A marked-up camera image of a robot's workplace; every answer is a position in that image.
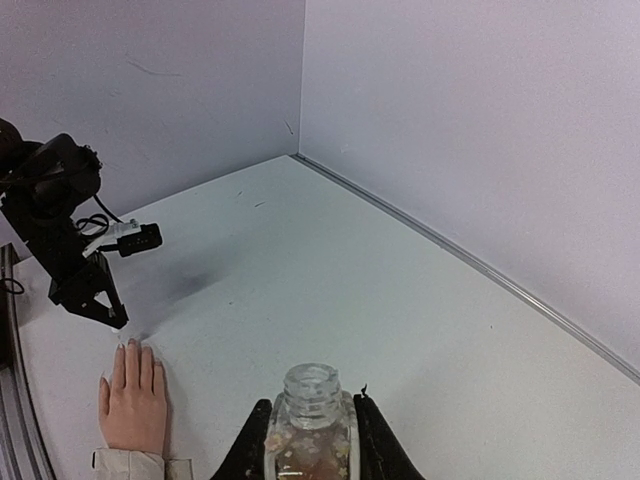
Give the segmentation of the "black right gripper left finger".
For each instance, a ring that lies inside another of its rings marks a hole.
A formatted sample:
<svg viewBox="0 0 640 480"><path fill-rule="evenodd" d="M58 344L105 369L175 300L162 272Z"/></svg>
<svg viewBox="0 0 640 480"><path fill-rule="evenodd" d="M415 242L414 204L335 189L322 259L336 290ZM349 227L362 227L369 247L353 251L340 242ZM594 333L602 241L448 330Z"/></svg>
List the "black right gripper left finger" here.
<svg viewBox="0 0 640 480"><path fill-rule="evenodd" d="M211 480L264 480L264 441L272 402L259 400Z"/></svg>

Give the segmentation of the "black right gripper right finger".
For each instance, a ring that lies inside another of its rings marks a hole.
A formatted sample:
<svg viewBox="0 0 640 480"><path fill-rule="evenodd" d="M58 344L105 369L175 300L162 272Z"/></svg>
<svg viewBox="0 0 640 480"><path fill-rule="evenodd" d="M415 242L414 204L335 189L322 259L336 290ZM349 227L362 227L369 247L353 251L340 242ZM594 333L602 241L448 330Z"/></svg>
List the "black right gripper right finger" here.
<svg viewBox="0 0 640 480"><path fill-rule="evenodd" d="M365 480L424 480L414 466L367 386L353 397L358 421L360 478Z"/></svg>

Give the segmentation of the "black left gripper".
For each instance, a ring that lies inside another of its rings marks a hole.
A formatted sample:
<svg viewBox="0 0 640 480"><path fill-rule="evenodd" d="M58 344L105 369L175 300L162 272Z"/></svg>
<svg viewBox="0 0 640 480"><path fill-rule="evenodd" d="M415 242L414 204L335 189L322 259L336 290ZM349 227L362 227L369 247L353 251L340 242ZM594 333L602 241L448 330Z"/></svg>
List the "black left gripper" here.
<svg viewBox="0 0 640 480"><path fill-rule="evenodd" d="M48 297L67 312L111 328L124 328L129 317L112 285L106 257L93 253L80 269L64 280L51 280Z"/></svg>

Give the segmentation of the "clear glitter nail polish bottle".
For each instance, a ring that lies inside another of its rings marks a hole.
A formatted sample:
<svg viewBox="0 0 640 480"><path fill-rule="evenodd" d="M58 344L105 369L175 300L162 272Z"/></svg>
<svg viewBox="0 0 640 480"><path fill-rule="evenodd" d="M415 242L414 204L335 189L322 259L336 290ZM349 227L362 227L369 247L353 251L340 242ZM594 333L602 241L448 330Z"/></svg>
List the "clear glitter nail polish bottle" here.
<svg viewBox="0 0 640 480"><path fill-rule="evenodd" d="M320 363L296 365L283 385L264 440L264 477L359 479L356 408L338 370Z"/></svg>

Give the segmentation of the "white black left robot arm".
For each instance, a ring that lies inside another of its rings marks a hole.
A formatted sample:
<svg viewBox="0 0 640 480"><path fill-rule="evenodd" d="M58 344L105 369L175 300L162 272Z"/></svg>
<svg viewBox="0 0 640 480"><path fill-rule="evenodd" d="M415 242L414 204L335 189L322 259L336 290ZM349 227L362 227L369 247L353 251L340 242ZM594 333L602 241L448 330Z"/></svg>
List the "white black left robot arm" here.
<svg viewBox="0 0 640 480"><path fill-rule="evenodd" d="M114 329L128 316L106 257L84 254L89 244L71 219L99 192L97 154L62 133L27 141L1 121L1 212L51 277L49 299L68 312Z"/></svg>

